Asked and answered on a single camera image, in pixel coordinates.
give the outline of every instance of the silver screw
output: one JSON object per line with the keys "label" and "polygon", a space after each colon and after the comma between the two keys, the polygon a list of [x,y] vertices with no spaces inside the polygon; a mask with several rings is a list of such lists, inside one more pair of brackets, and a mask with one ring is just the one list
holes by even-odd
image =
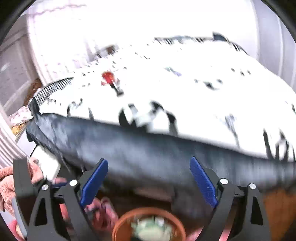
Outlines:
{"label": "silver screw", "polygon": [[251,189],[256,189],[256,185],[255,185],[254,183],[250,183],[250,184],[249,184],[249,187],[250,187]]}
{"label": "silver screw", "polygon": [[70,182],[70,186],[74,187],[74,186],[77,185],[77,183],[78,183],[77,180],[72,180],[72,181]]}
{"label": "silver screw", "polygon": [[43,191],[47,190],[48,189],[48,185],[47,184],[44,184],[41,188]]}
{"label": "silver screw", "polygon": [[228,180],[226,178],[221,178],[220,183],[222,183],[223,185],[226,185],[228,184]]}

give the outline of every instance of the terracotta pot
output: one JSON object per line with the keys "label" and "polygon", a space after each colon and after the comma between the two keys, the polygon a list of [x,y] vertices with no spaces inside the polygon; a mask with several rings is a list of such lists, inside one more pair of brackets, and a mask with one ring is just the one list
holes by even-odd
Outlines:
{"label": "terracotta pot", "polygon": [[171,213],[154,207],[141,207],[133,209],[124,214],[115,224],[112,233],[113,241],[130,241],[133,229],[131,223],[135,217],[142,218],[145,216],[160,216],[173,226],[173,238],[171,241],[185,241],[186,233],[180,220]]}

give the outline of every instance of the curtain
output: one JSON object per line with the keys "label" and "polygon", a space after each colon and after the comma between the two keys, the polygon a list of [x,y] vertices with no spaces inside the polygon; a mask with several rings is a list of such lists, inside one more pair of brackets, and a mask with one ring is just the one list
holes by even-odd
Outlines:
{"label": "curtain", "polygon": [[0,105],[0,168],[12,166],[15,159],[27,157],[17,146],[8,118]]}
{"label": "curtain", "polygon": [[31,54],[43,85],[96,59],[96,23],[87,0],[37,1],[27,10]]}

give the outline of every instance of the blue gripper pad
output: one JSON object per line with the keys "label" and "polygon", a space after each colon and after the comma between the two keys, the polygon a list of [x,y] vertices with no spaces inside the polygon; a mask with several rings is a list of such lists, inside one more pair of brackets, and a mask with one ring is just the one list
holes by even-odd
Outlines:
{"label": "blue gripper pad", "polygon": [[88,179],[86,184],[83,186],[81,191],[80,205],[81,207],[85,207],[86,205],[90,205],[95,198],[100,185],[102,184],[105,176],[108,172],[108,162],[103,159],[100,165],[93,172],[91,177]]}
{"label": "blue gripper pad", "polygon": [[215,208],[218,204],[216,189],[195,157],[190,159],[190,171],[206,202]]}

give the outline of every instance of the red object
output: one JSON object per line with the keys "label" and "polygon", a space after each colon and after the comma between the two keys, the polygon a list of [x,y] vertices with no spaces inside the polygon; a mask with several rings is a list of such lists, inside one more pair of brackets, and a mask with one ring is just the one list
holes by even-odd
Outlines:
{"label": "red object", "polygon": [[102,77],[106,80],[106,82],[109,85],[113,84],[113,82],[115,81],[114,74],[109,71],[102,73]]}

